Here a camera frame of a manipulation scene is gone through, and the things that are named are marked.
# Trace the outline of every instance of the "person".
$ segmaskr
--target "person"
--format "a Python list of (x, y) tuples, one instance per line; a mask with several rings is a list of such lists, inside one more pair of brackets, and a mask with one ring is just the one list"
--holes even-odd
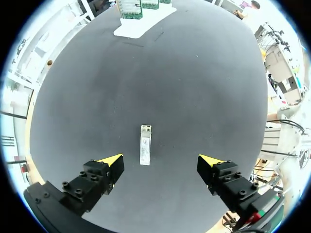
[(260, 4), (256, 1), (252, 1), (251, 7), (245, 7), (243, 12), (237, 10), (233, 12), (234, 15), (241, 18), (242, 21), (252, 30), (255, 34), (258, 28), (261, 25), (261, 17), (260, 17)]

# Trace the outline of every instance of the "cable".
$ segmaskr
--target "cable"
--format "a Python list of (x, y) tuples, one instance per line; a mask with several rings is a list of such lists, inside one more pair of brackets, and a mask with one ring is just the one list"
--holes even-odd
[(224, 218), (223, 218), (223, 220), (222, 220), (222, 225), (223, 225), (224, 227), (226, 227), (230, 232), (232, 232), (232, 230), (231, 230), (230, 228), (228, 228), (227, 226), (224, 225)]
[(254, 174), (255, 176), (260, 176), (262, 178), (271, 178), (271, 177), (274, 177), (274, 176), (261, 176), (261, 175), (258, 175), (258, 174)]
[(259, 159), (258, 163), (256, 163), (256, 165), (254, 167), (257, 167), (257, 165), (261, 162), (261, 159)]
[(241, 229), (241, 230), (238, 230), (238, 231), (233, 232), (233, 233), (240, 233), (240, 232), (257, 232), (257, 233), (266, 233), (266, 231), (259, 230), (259, 229), (251, 229), (251, 228)]
[(305, 132), (306, 132), (305, 129), (301, 125), (299, 125), (298, 123), (296, 123), (296, 122), (294, 122), (292, 120), (287, 120), (287, 119), (283, 119), (283, 120), (269, 120), (267, 122), (281, 122), (281, 123), (292, 125), (292, 126), (295, 126), (295, 127), (299, 128), (303, 132), (303, 134), (305, 134)]
[(270, 150), (261, 150), (262, 152), (266, 153), (271, 153), (271, 154), (280, 154), (280, 155), (285, 155), (285, 156), (291, 156), (291, 157), (299, 157), (298, 155), (295, 154), (286, 154), (286, 153), (281, 153), (281, 152), (276, 152), (276, 151), (270, 151)]
[(264, 169), (256, 169), (256, 168), (254, 168), (254, 170), (256, 170), (256, 171), (274, 171), (274, 170), (264, 170)]

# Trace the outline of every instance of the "label sticker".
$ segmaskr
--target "label sticker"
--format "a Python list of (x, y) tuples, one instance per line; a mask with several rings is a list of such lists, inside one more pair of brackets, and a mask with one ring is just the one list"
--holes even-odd
[(140, 164), (150, 165), (150, 138), (140, 139)]

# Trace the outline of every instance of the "screw head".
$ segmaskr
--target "screw head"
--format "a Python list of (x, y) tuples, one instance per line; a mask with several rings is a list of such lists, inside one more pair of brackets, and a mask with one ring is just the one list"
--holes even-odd
[(231, 180), (231, 177), (230, 176), (225, 176), (224, 178), (224, 181), (227, 182), (227, 181), (230, 181)]
[(75, 193), (78, 197), (80, 197), (80, 196), (82, 196), (82, 189), (77, 188), (77, 189), (74, 191), (74, 193)]
[(235, 176), (236, 176), (237, 178), (239, 178), (239, 177), (242, 176), (242, 173), (240, 173), (240, 172), (238, 171), (237, 173), (235, 173)]
[(69, 183), (67, 181), (64, 181), (62, 185), (63, 185), (63, 188), (67, 188), (69, 186)]
[(96, 181), (98, 178), (97, 178), (97, 175), (91, 175), (91, 180), (92, 181)]
[(240, 190), (240, 191), (239, 191), (239, 195), (240, 195), (241, 197), (245, 196), (245, 195), (246, 195), (246, 191), (245, 191), (244, 189)]
[(48, 198), (50, 195), (49, 195), (49, 193), (48, 192), (45, 192), (44, 194), (43, 194), (43, 197), (44, 198)]
[(79, 176), (80, 176), (80, 177), (85, 177), (85, 176), (86, 176), (86, 172), (85, 172), (85, 171), (80, 171)]
[(252, 189), (258, 189), (258, 187), (259, 187), (259, 183), (253, 183)]

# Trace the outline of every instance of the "black table surface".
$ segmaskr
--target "black table surface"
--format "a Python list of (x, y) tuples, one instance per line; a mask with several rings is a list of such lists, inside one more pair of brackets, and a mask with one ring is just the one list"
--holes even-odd
[[(120, 233), (203, 233), (227, 208), (196, 172), (199, 154), (232, 160), (248, 176), (263, 141), (267, 87), (252, 32), (203, 0), (139, 39), (116, 37), (113, 7), (83, 28), (53, 63), (35, 104), (31, 155), (61, 189), (90, 159), (124, 154), (109, 196), (83, 218)], [(151, 162), (139, 164), (151, 124)]]

